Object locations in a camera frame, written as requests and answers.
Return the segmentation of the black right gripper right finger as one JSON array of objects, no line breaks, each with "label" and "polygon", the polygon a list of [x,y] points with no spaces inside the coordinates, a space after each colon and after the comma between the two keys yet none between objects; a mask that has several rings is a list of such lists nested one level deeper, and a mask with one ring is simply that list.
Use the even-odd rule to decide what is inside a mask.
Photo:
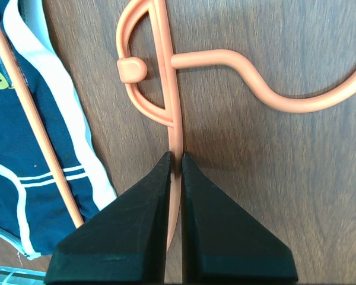
[{"label": "black right gripper right finger", "polygon": [[289,247],[230,198],[185,153],[182,268],[186,284],[295,284]]}]

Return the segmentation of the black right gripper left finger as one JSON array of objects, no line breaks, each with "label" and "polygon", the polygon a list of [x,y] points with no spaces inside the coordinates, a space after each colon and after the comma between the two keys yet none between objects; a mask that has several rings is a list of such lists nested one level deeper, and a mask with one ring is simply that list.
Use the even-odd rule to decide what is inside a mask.
[{"label": "black right gripper left finger", "polygon": [[46,284],[161,284],[164,281],[171,152],[55,248]]}]

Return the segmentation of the navy blue underwear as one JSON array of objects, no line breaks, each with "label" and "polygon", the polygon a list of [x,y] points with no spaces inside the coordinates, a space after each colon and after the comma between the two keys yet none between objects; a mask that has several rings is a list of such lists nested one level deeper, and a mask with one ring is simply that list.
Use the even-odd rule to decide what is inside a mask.
[{"label": "navy blue underwear", "polygon": [[[41,1],[0,1],[7,35],[80,214],[117,195],[96,156],[69,73],[50,41]],[[0,56],[0,238],[33,260],[53,252],[74,223]]]}]

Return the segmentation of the orange plastic hanger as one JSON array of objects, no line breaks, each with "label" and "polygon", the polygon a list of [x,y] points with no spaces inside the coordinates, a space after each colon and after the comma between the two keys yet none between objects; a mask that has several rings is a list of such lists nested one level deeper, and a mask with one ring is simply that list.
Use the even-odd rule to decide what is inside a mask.
[{"label": "orange plastic hanger", "polygon": [[[176,54],[173,52],[164,1],[131,1],[128,3],[117,25],[116,49],[119,56],[117,68],[120,80],[124,83],[131,102],[145,116],[165,125],[168,129],[171,181],[167,250],[173,238],[177,220],[182,219],[182,158],[185,152],[183,151],[182,113],[176,77],[178,69],[211,65],[230,67],[239,73],[252,93],[262,103],[288,113],[323,110],[343,102],[356,93],[356,71],[341,85],[327,93],[306,99],[289,99],[271,90],[252,63],[232,50],[215,49]],[[1,26],[0,56],[71,216],[75,230],[77,230],[90,219],[84,220],[80,214],[23,72]],[[19,270],[19,273],[24,275],[29,282],[41,280],[46,284],[47,272],[39,274],[34,271]]]}]

